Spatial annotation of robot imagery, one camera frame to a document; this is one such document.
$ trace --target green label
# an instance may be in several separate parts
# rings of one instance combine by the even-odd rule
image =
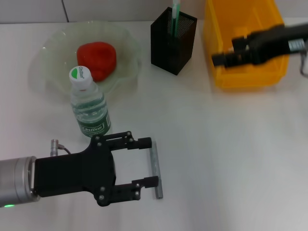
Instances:
[[[95,123],[87,124],[80,122],[79,120],[77,120],[77,122],[80,126],[81,132],[88,137],[92,137],[97,134],[104,135],[107,133],[107,131],[109,131],[109,128],[111,126],[108,111],[107,114],[100,121],[97,121]]]
[[[72,71],[72,77],[77,79],[77,68]]]

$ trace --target cable connector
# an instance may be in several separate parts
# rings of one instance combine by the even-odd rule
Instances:
[[[54,139],[51,140],[51,151],[50,156],[57,156],[58,155],[58,149],[65,150],[68,154],[71,154],[70,151],[64,147],[64,145],[59,144],[59,141]]]

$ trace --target bottle label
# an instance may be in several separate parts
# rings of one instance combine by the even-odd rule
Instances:
[[[100,121],[97,121],[95,123],[88,124],[88,123],[83,123],[79,120],[77,120],[77,122],[80,126],[81,132],[88,137],[92,137],[98,134],[104,135],[109,131],[111,126],[108,111]]]

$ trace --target white wall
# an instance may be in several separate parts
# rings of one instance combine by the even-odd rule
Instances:
[[[0,23],[66,22],[61,0],[0,0]]]
[[[276,0],[283,17],[308,17],[308,0]]]
[[[64,0],[69,21],[156,19],[172,0]]]
[[[172,0],[64,0],[69,21],[154,20]],[[283,17],[308,16],[308,0],[276,0]],[[205,0],[182,0],[181,11],[204,18]],[[0,0],[0,23],[66,22],[61,0]]]

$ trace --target green pen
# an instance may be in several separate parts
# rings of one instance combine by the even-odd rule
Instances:
[[[178,24],[180,15],[180,0],[173,0],[172,18],[171,18],[171,35],[172,37],[178,36]]]

